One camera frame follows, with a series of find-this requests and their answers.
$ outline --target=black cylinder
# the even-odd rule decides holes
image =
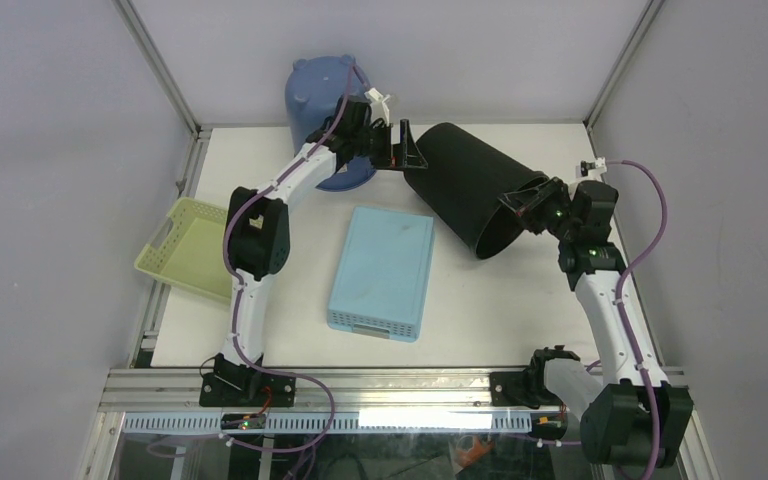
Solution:
[[[416,142],[426,170],[406,170],[408,185],[479,259],[511,244],[523,227],[499,195],[546,181],[511,157],[451,123],[431,127]]]

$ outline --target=green basket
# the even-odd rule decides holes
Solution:
[[[134,267],[161,282],[229,303],[231,275],[222,259],[228,210],[180,198],[166,216]]]

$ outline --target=gray panel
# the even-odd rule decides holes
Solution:
[[[689,376],[723,478],[768,478],[768,2],[667,2],[595,129],[599,154],[650,165],[670,200],[637,275],[669,364]],[[657,199],[610,172],[640,252]]]
[[[76,473],[188,140],[111,2],[0,1],[0,479]]]
[[[293,60],[342,53],[397,116],[582,120],[647,2],[133,3],[200,123],[269,124]]]

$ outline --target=black bin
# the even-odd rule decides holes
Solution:
[[[479,259],[501,252],[522,233],[499,195],[547,180],[463,129],[441,123],[416,142],[426,170],[407,170],[408,185]]]

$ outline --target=light blue plastic basket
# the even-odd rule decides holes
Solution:
[[[433,245],[431,217],[355,208],[328,302],[328,325],[415,341],[422,323]]]

